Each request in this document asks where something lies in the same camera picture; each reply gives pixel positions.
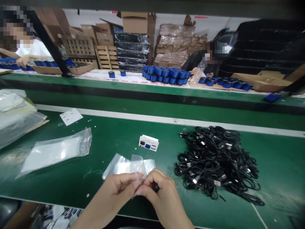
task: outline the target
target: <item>black cable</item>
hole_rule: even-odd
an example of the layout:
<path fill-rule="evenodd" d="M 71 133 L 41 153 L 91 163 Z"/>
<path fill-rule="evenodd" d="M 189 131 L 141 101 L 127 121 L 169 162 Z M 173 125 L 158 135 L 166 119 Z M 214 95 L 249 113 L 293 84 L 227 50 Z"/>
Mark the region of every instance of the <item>black cable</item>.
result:
<path fill-rule="evenodd" d="M 193 132 L 179 134 L 189 147 L 178 155 L 174 169 L 176 176 L 183 176 L 186 189 L 200 189 L 211 199 L 220 197 L 217 186 L 234 193 L 254 205 L 265 205 L 248 189 L 260 190 L 256 160 L 241 148 L 241 135 L 235 130 L 219 126 L 195 127 Z"/>

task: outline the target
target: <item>plastic bag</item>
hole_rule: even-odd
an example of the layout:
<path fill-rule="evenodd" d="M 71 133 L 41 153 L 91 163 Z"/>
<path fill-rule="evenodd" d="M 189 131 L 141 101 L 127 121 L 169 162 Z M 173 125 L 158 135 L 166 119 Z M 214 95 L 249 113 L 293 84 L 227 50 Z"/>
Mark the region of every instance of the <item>plastic bag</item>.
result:
<path fill-rule="evenodd" d="M 91 140 L 91 128 L 88 128 L 69 137 L 36 142 L 16 178 L 73 157 L 89 154 Z"/>
<path fill-rule="evenodd" d="M 29 100 L 0 90 L 0 149 L 38 127 L 46 118 Z"/>
<path fill-rule="evenodd" d="M 132 161 L 116 153 L 105 172 L 103 173 L 103 180 L 105 180 L 110 174 L 122 174 L 122 173 L 143 173 L 143 179 L 153 170 L 155 166 L 154 159 L 141 160 L 141 156 L 133 155 Z"/>
<path fill-rule="evenodd" d="M 141 156 L 139 155 L 131 155 L 131 161 L 130 161 L 130 173 L 136 173 L 137 180 L 142 183 L 138 176 L 138 172 L 143 174 L 142 179 L 145 179 L 147 177 L 145 165 L 144 165 L 144 160 Z"/>

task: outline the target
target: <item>black metal frame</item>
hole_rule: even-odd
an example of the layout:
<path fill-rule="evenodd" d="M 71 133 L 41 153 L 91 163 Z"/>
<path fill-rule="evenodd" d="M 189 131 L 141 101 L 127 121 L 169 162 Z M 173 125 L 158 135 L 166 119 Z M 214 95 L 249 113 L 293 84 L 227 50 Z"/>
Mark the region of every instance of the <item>black metal frame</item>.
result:
<path fill-rule="evenodd" d="M 75 75 L 72 74 L 70 70 L 67 68 L 58 48 L 53 43 L 48 33 L 44 29 L 44 26 L 42 25 L 34 9 L 32 7 L 30 8 L 30 10 L 28 10 L 29 7 L 20 7 L 20 8 L 24 8 L 24 14 L 27 16 L 28 19 L 30 19 L 30 22 L 33 24 L 33 28 L 35 32 L 37 33 L 41 41 L 44 43 L 47 50 L 50 52 L 51 56 L 53 57 L 54 61 L 57 63 L 58 67 L 60 68 L 62 72 L 61 76 L 69 77 L 69 78 L 75 77 Z"/>

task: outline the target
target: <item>stacked boxes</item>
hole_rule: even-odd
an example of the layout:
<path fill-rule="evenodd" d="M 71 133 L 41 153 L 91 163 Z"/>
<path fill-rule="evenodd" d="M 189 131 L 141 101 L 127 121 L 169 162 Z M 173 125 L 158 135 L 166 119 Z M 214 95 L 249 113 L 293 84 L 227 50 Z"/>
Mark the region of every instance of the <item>stacked boxes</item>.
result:
<path fill-rule="evenodd" d="M 155 65 L 182 67 L 190 54 L 202 49 L 206 33 L 194 34 L 189 25 L 162 24 L 156 47 Z"/>
<path fill-rule="evenodd" d="M 150 42 L 148 34 L 116 33 L 115 44 L 119 69 L 125 71 L 142 71 L 148 63 Z"/>

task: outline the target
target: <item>open cardboard box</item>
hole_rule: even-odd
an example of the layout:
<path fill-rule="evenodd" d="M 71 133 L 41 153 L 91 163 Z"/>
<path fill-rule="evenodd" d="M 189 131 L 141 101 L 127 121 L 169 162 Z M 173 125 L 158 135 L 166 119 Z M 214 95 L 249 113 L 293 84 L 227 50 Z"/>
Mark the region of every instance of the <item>open cardboard box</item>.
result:
<path fill-rule="evenodd" d="M 277 92 L 292 84 L 292 82 L 284 80 L 284 76 L 280 72 L 261 71 L 258 75 L 233 73 L 232 78 L 253 83 L 252 89 L 256 91 Z"/>
<path fill-rule="evenodd" d="M 57 67 L 41 67 L 37 65 L 32 66 L 34 70 L 41 74 L 62 74 L 60 68 Z M 89 65 L 78 67 L 78 68 L 69 68 L 70 72 L 74 75 L 80 75 L 85 72 L 94 69 L 94 63 L 90 63 Z"/>

